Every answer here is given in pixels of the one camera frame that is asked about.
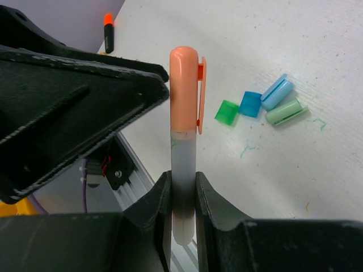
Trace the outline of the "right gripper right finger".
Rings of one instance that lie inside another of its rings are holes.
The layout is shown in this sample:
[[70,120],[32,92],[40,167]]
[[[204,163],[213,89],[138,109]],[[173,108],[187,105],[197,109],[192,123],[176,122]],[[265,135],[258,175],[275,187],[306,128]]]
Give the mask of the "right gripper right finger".
[[196,174],[200,271],[361,271],[362,223],[254,219]]

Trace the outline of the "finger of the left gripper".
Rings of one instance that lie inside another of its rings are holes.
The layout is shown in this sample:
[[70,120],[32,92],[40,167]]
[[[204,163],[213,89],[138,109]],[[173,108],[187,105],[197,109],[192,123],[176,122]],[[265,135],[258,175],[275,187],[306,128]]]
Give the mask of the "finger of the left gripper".
[[95,61],[107,65],[135,69],[157,74],[161,76],[164,82],[169,80],[167,71],[159,64],[105,56],[69,47],[49,36],[21,11],[4,5],[1,6],[1,45],[51,56]]
[[161,66],[1,47],[1,200],[35,192],[166,101]]

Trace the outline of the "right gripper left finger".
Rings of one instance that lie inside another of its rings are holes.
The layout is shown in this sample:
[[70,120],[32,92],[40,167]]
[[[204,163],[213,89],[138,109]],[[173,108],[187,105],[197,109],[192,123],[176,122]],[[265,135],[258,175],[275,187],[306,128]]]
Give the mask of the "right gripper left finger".
[[1,219],[2,271],[169,271],[171,174],[123,212]]

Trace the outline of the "orange-capped black highlighter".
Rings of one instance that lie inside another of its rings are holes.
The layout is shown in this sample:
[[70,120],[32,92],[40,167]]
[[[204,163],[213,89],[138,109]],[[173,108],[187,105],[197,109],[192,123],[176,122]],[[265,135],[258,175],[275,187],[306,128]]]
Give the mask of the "orange-capped black highlighter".
[[104,47],[107,54],[114,51],[114,26],[111,13],[104,16]]

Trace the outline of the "green highlighter cap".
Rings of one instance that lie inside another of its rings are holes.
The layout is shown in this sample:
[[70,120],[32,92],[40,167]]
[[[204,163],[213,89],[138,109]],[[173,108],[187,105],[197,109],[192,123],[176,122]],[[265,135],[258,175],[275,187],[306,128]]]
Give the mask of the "green highlighter cap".
[[234,127],[237,120],[239,105],[229,100],[223,100],[214,119],[229,127]]

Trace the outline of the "light green pen cap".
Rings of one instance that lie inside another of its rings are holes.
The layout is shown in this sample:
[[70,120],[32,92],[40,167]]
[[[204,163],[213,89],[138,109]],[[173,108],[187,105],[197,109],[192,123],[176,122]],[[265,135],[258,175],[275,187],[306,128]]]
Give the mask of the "light green pen cap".
[[265,119],[267,123],[273,126],[278,126],[292,118],[299,116],[300,114],[305,113],[307,110],[308,108],[303,107],[298,99],[294,99],[277,108],[274,108],[273,110],[268,111],[265,115]]

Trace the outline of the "peach translucent pen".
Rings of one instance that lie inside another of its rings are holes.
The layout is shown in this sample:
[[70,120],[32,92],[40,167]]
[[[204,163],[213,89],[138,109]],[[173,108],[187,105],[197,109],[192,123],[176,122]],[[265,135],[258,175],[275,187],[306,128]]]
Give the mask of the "peach translucent pen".
[[196,137],[202,133],[207,64],[190,46],[170,53],[172,233],[188,245],[195,233]]

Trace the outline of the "blue highlighter cap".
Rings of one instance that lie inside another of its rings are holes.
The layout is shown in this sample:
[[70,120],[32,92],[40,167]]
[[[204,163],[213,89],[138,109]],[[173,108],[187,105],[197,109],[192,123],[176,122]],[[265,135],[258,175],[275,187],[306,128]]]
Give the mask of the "blue highlighter cap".
[[238,113],[244,116],[256,118],[261,107],[262,94],[246,91],[240,103]]

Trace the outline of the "light blue pen cap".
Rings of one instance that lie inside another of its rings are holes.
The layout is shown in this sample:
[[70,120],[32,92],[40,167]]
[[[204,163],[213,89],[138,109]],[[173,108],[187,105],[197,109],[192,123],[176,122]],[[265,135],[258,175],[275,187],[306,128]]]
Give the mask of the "light blue pen cap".
[[292,82],[287,80],[287,74],[282,74],[261,96],[261,106],[270,111],[276,107],[293,89]]

